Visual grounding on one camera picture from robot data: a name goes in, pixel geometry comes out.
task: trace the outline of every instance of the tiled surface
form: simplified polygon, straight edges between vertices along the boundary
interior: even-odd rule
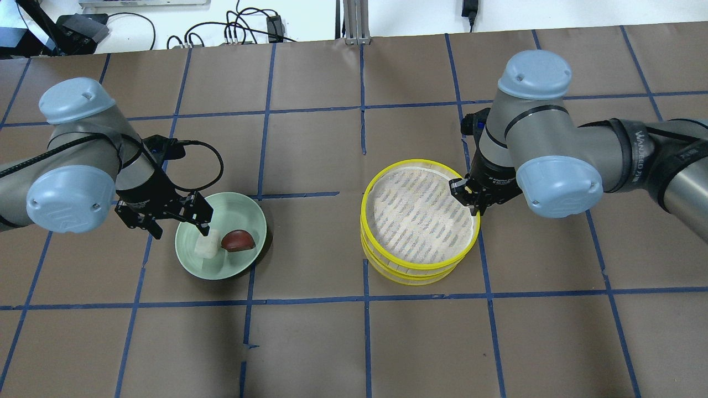
[[[705,23],[637,25],[626,29],[653,92],[708,90]]]
[[[500,299],[494,309],[509,397],[632,396],[607,297]]]
[[[373,396],[499,396],[483,300],[372,302],[370,312]]]
[[[489,106],[507,58],[535,38],[573,66],[577,125],[706,118],[707,26],[32,59],[15,97],[25,64],[0,62],[0,164],[44,150],[46,89],[102,79],[141,136],[218,148],[224,178],[205,194],[251,195],[272,235],[255,267],[208,281],[181,267],[174,221],[149,241],[111,215],[50,235],[45,256],[41,228],[0,234],[0,397],[702,396],[708,246],[645,192],[562,220],[522,198],[495,205],[457,269],[419,288],[362,260],[358,211],[396,161],[463,174],[460,113]],[[208,182],[213,155],[187,152],[169,176]]]
[[[616,299],[642,396],[705,394],[708,295],[620,295]]]
[[[129,319],[129,309],[29,312],[2,397],[109,397]]]
[[[238,397],[243,307],[144,308],[121,397]]]
[[[538,40],[571,65],[569,96],[645,92],[617,26],[539,30]]]
[[[365,397],[364,305],[253,309],[246,397]]]

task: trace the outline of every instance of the white floor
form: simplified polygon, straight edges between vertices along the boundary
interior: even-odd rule
[[[308,41],[334,38],[335,3],[336,0],[242,0],[240,7],[273,8],[282,15],[288,37]],[[708,21],[708,1],[705,0],[479,0],[479,3],[475,31]],[[11,0],[0,1],[0,21],[14,16],[16,21],[13,24],[23,26],[9,4],[14,7]],[[83,10],[77,0],[42,2],[42,8],[55,21],[62,14],[140,13],[155,23],[156,49],[166,47],[168,36],[182,37],[196,23],[225,22],[226,11],[233,10],[235,5],[236,0],[211,0],[203,6],[121,6]],[[461,10],[462,0],[370,0],[370,32],[372,36],[467,32],[469,24],[460,16]],[[266,29],[264,16],[246,18],[252,28]],[[141,18],[117,16],[108,26],[110,35],[99,44],[96,52],[149,48],[152,29]],[[223,26],[202,26],[195,32],[207,46],[224,42]],[[261,36],[258,40],[265,42],[266,38]]]

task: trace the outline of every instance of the light blue joint cap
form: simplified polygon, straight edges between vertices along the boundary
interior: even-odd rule
[[[92,166],[48,171],[27,192],[27,214],[54,232],[87,232],[103,224],[115,193],[113,179]]]
[[[568,92],[573,72],[560,55],[546,50],[527,50],[511,57],[498,86],[521,99],[550,100]]]
[[[88,77],[64,80],[40,98],[40,110],[51,125],[87,118],[114,105],[101,84]]]
[[[588,162],[574,157],[537,157],[522,164],[516,181],[534,213],[562,218],[582,213],[603,196],[603,179]]]

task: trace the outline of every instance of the metal bracket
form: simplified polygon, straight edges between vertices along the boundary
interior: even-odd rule
[[[343,0],[344,24],[346,36],[344,42],[348,45],[371,43],[369,34],[369,0]]]

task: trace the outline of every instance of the green plate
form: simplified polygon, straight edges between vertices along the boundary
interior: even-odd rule
[[[258,203],[240,193],[215,193],[207,197],[207,202],[214,208],[209,226],[219,230],[219,242],[234,229],[243,229],[251,234],[256,247],[234,253],[219,249],[214,258],[200,258],[194,254],[199,230],[181,222],[175,234],[175,251],[182,267],[192,275],[209,280],[224,279],[245,270],[256,260],[266,242],[266,216]]]

